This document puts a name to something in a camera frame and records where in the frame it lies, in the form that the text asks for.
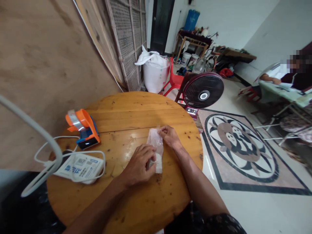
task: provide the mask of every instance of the round wooden table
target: round wooden table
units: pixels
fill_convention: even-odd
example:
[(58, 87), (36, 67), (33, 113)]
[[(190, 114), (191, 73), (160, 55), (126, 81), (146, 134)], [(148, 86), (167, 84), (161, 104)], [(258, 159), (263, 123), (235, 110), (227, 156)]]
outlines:
[[(106, 170), (92, 185), (54, 175), (47, 180), (50, 204), (66, 226), (123, 171), (136, 147), (146, 143), (150, 128), (166, 124), (175, 128), (183, 146), (202, 169), (202, 144), (195, 122), (169, 98), (147, 92), (118, 93), (86, 110), (93, 117), (101, 139), (101, 143), (91, 150), (105, 153)], [(74, 149), (75, 141), (74, 138), (62, 138), (58, 143), (62, 150)], [(162, 160), (162, 174), (154, 175), (125, 195), (105, 233), (154, 234), (187, 206), (190, 196), (177, 157), (165, 143)]]

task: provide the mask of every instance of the red plastic chair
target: red plastic chair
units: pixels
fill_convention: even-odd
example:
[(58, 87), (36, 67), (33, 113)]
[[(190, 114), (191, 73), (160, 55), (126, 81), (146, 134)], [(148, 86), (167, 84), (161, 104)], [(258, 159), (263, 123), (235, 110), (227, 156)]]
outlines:
[(252, 86), (241, 89), (238, 95), (241, 95), (241, 94), (246, 95), (246, 96), (249, 96), (252, 94), (250, 97), (248, 97), (247, 102), (251, 102), (251, 100), (253, 100), (255, 97), (258, 97), (256, 102), (261, 99)]
[(167, 85), (170, 83), (171, 87), (168, 89), (168, 91), (164, 94), (164, 96), (167, 96), (168, 93), (170, 93), (171, 90), (177, 88), (179, 89), (181, 87), (182, 81), (183, 81), (183, 76), (179, 75), (174, 75), (173, 74), (173, 57), (170, 58), (170, 63), (171, 63), (171, 69), (170, 69), (170, 77), (168, 83), (164, 86), (163, 89), (167, 87)]

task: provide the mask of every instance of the circular floor pattern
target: circular floor pattern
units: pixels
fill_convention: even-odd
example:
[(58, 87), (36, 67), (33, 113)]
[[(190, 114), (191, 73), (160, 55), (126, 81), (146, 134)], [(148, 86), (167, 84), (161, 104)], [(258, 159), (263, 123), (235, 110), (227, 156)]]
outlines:
[(276, 159), (253, 128), (224, 114), (208, 116), (205, 128), (215, 150), (235, 170), (262, 183), (278, 178)]

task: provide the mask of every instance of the clear plastic wrapper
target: clear plastic wrapper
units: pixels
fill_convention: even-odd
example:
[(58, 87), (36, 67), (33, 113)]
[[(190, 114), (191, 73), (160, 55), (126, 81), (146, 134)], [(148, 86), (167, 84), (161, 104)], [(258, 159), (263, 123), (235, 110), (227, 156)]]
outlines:
[(156, 163), (156, 173), (161, 174), (163, 172), (163, 139), (162, 137), (158, 134), (159, 128), (151, 128), (149, 131), (149, 136), (147, 138), (147, 144), (152, 145), (153, 147), (156, 148), (156, 161), (154, 162), (153, 160), (148, 161), (148, 168), (150, 168), (154, 163)]

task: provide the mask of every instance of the hand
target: hand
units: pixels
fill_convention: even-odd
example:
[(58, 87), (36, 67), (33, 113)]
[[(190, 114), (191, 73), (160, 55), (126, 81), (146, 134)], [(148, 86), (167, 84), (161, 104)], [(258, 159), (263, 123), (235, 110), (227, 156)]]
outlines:
[(140, 145), (134, 151), (128, 165), (119, 175), (126, 187), (148, 181), (156, 173), (156, 163), (147, 169), (149, 159), (156, 161), (156, 148), (151, 145)]
[(164, 141), (173, 149), (178, 149), (182, 147), (178, 134), (176, 133), (175, 129), (166, 125), (163, 126), (159, 131), (158, 134), (164, 139)]
[(273, 84), (279, 85), (280, 83), (282, 83), (282, 81), (280, 79), (273, 78)]

